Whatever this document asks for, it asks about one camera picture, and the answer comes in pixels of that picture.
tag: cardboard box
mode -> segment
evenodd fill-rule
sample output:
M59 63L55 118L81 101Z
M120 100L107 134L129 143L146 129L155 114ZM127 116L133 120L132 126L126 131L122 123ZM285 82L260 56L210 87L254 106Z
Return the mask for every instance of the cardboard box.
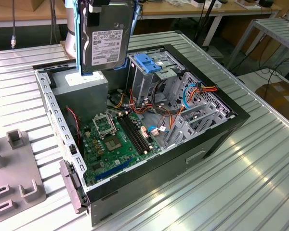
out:
M264 99L267 85L263 85L255 92ZM268 85L268 91L265 97L272 107L289 120L289 84L286 82L271 83Z
M15 9L35 11L44 0L15 0ZM12 0L0 0L0 6L12 8Z

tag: wooden desk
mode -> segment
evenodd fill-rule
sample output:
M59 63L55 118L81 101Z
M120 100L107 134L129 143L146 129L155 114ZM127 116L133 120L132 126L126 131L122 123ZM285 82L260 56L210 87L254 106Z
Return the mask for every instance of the wooden desk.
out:
M212 9L210 16L217 16L218 14L238 15L238 14L271 14L278 12L281 8L275 4L270 8L263 8L258 10L247 10L236 4L233 0L229 0L227 4L222 4L221 8ZM202 7L194 7L190 4L183 4L182 6L173 6L167 2L156 3L148 2L143 6L143 19L158 19L158 18L181 18L194 17L193 15L200 15Z
M66 24L66 10L62 0L56 0L55 10L57 24ZM209 45L223 16L270 14L270 17L273 18L280 10L281 8L275 4L273 4L271 8L263 8L262 10L247 10L233 2L233 0L229 0L229 2L227 4L223 4L221 8L212 10L210 16L215 17L215 19L203 45ZM201 11L202 7L194 7L190 4L173 6L167 2L147 2L143 6L143 15L141 15L139 19L200 17ZM50 7L48 0L45 0L34 12L15 10L16 26L50 25L50 18ZM11 8L0 6L0 27L10 26L12 26L12 10Z

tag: aluminum slotted table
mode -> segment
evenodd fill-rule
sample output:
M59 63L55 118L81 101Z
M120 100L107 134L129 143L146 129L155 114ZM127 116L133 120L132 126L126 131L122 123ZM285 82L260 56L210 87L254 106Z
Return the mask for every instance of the aluminum slotted table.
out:
M289 122L183 34L133 36L130 49L172 44L249 114L219 150L188 172L101 222L112 230L289 230ZM0 230L91 230L75 214L32 65L66 60L60 45L0 52L0 136L29 134L46 201L0 223Z
M257 35L256 39L251 44L250 48L247 50L246 54L251 52L264 34L267 34L271 38L280 42L282 45L289 49L289 21L284 18L269 18L269 19L255 19L250 22L242 38L236 45L236 48L230 56L230 61L227 65L227 69L231 67L231 64L236 59L237 54L240 52L245 41L249 37L251 31L257 28L260 33Z

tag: metal shelf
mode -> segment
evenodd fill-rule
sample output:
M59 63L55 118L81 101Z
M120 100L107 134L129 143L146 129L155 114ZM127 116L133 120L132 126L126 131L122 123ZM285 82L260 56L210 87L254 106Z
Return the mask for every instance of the metal shelf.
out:
M230 61L227 65L227 69L231 67L231 64L236 59L237 54L240 52L245 41L249 37L251 31L257 28L260 30L260 34L257 36L256 40L253 42L251 47L255 47L259 42L260 38L266 34L276 41L280 42L285 47L289 48L289 21L284 18L268 18L268 19L254 19L250 22L242 38L236 45L236 48L230 56Z

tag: green circuit board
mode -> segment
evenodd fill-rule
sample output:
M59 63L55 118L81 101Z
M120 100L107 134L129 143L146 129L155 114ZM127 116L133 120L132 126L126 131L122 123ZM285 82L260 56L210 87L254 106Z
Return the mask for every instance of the green circuit board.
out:
M128 117L135 123L136 129L141 134L139 127L143 126L143 124L137 114L131 113ZM109 170L114 171L106 177L108 178L122 169L130 167L161 151L155 139L150 137L145 142L152 149L147 154L139 154L115 117L113 118L113 122L117 129L116 135L109 134L103 140L99 137L97 128L93 122L80 128L84 137L84 161L87 166L84 178L88 186L102 180L103 178L97 180L100 174ZM108 128L107 120L99 121L99 129L100 127Z

